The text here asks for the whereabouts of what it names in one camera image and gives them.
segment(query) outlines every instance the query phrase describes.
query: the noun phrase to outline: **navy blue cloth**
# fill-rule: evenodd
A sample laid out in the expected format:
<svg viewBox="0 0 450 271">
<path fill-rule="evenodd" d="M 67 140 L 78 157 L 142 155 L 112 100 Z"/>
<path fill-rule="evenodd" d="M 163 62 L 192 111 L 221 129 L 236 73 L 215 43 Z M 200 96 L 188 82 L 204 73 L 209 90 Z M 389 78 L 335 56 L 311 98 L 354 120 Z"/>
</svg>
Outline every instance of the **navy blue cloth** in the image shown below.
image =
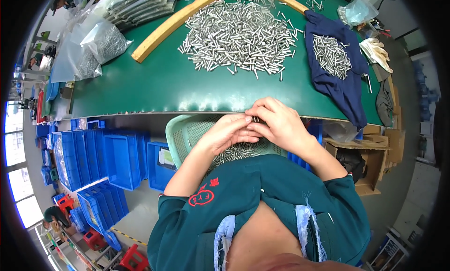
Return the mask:
<svg viewBox="0 0 450 271">
<path fill-rule="evenodd" d="M 318 92 L 329 95 L 359 131 L 367 125 L 367 118 L 361 102 L 361 74 L 368 74 L 368 64 L 361 55 L 356 34 L 339 19 L 330 20 L 312 10 L 305 11 L 305 16 L 308 20 L 305 29 L 305 44 L 314 87 Z M 339 77 L 331 76 L 320 67 L 315 58 L 313 34 L 335 37 L 339 42 L 350 44 L 344 48 L 352 64 L 352 69 L 347 71 L 346 79 L 341 80 Z"/>
</svg>

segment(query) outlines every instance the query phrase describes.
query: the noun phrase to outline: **curved wooden strip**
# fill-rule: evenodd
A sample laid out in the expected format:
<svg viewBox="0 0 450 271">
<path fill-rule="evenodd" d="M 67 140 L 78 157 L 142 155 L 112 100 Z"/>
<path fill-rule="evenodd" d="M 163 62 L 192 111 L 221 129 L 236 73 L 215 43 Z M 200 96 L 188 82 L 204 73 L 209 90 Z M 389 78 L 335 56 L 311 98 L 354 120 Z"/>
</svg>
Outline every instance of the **curved wooden strip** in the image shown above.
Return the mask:
<svg viewBox="0 0 450 271">
<path fill-rule="evenodd" d="M 164 23 L 156 28 L 139 46 L 133 51 L 132 58 L 139 63 L 142 61 L 172 32 L 179 28 L 190 16 L 194 15 L 199 9 L 205 7 L 216 0 L 195 0 L 177 13 L 173 14 Z M 308 10 L 305 5 L 296 0 L 279 0 L 294 8 L 296 11 L 305 15 Z"/>
</svg>

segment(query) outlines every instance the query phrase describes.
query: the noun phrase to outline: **yellow floor line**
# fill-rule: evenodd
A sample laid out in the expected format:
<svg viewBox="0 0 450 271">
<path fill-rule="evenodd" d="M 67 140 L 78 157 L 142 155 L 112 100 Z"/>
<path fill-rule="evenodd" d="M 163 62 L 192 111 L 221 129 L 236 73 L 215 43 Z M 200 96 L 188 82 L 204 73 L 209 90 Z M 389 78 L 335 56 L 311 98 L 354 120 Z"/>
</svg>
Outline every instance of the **yellow floor line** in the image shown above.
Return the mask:
<svg viewBox="0 0 450 271">
<path fill-rule="evenodd" d="M 115 229 L 114 227 L 111 227 L 111 230 L 114 230 L 114 231 L 116 231 L 117 233 L 120 233 L 120 234 L 124 235 L 125 237 L 132 239 L 133 241 L 137 241 L 139 244 L 143 244 L 144 246 L 148 246 L 146 243 L 141 242 L 141 241 L 139 241 L 139 240 L 136 240 L 135 238 L 130 237 L 129 235 L 127 235 L 127 234 L 125 234 L 125 233 L 122 233 L 121 231 Z"/>
</svg>

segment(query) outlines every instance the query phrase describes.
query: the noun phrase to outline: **light blue fabric patch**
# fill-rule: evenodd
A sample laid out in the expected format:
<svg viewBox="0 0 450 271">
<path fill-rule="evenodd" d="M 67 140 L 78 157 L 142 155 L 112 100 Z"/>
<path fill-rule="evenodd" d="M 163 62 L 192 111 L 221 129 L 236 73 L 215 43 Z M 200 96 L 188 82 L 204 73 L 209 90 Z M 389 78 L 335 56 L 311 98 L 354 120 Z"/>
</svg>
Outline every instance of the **light blue fabric patch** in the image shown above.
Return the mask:
<svg viewBox="0 0 450 271">
<path fill-rule="evenodd" d="M 317 241 L 317 248 L 319 251 L 319 262 L 326 261 L 327 260 L 327 253 L 325 252 L 325 249 L 322 246 L 322 243 L 320 241 L 319 236 L 319 226 L 317 225 L 317 218 L 314 214 L 314 210 L 309 206 L 308 204 L 308 196 L 306 194 L 303 194 L 303 197 L 305 198 L 307 205 L 296 205 L 295 206 L 295 215 L 297 217 L 297 232 L 298 232 L 298 240 L 300 241 L 301 245 L 301 253 L 303 254 L 304 258 L 307 257 L 307 244 L 308 244 L 308 221 L 310 218 L 312 218 L 312 221 L 314 223 L 315 228 L 315 238 Z"/>
<path fill-rule="evenodd" d="M 228 215 L 217 227 L 216 234 L 214 235 L 214 270 L 225 271 L 226 255 L 233 240 L 234 226 L 236 224 L 236 217 L 234 215 Z M 219 243 L 222 242 L 222 249 L 219 250 Z M 224 259 L 222 266 L 219 266 L 219 252 L 224 251 Z"/>
</svg>

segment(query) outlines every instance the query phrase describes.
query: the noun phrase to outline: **window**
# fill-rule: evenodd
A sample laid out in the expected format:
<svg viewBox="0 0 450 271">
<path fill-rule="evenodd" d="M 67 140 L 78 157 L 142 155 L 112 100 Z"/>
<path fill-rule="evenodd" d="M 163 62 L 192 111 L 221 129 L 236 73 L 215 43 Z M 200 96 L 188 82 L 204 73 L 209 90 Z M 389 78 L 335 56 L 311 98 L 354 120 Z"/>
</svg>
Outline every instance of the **window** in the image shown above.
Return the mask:
<svg viewBox="0 0 450 271">
<path fill-rule="evenodd" d="M 23 226 L 29 228 L 41 221 L 44 216 L 34 195 L 26 168 L 22 132 L 23 110 L 19 108 L 18 101 L 8 101 L 4 121 L 6 171 Z"/>
</svg>

